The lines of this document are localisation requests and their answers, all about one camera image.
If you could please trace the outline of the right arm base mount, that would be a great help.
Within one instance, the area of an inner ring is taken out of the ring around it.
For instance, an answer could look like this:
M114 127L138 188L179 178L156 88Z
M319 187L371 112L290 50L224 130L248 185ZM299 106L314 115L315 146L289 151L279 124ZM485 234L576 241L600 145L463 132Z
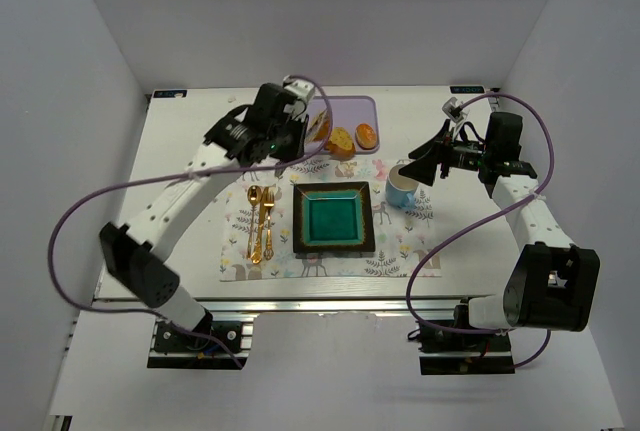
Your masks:
M419 324L407 334L419 349L423 376L514 374L511 342L506 335L445 333Z

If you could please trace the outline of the crusty yellow bread slice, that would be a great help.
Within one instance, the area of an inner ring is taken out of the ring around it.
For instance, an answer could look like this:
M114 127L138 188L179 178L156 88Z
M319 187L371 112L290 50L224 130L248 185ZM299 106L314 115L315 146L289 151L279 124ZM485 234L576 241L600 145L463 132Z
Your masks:
M333 159L349 160L355 155L355 142L345 128L335 127L329 135L326 150Z

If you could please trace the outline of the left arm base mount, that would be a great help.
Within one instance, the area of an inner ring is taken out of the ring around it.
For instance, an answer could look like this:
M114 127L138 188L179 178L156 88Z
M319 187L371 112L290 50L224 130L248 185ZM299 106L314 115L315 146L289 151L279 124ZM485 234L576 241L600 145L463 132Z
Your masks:
M249 356L255 313L214 312L210 334L221 341L244 365ZM214 341L179 334L157 320L147 358L149 369L235 370L239 367Z

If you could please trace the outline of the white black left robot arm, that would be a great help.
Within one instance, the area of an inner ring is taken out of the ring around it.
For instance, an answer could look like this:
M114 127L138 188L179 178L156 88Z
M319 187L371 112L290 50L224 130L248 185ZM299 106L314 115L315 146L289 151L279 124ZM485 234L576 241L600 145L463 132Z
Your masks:
M211 313L166 261L209 203L247 169L267 158L290 163L303 156L315 93L301 78L262 85L252 103L232 109L205 133L185 176L171 179L135 217L120 226L108 223L99 233L108 273L195 344L210 338Z

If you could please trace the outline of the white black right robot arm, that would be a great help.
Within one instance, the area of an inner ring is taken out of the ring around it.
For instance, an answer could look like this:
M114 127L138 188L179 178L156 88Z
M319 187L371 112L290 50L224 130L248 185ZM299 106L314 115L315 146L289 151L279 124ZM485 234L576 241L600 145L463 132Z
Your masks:
M579 332L588 322L600 259L562 230L540 191L533 167L521 160L521 116L494 112L483 139L469 139L446 120L437 134L411 151L399 173L431 186L451 169L473 171L504 212L519 258L505 289L466 304L469 329L519 327Z

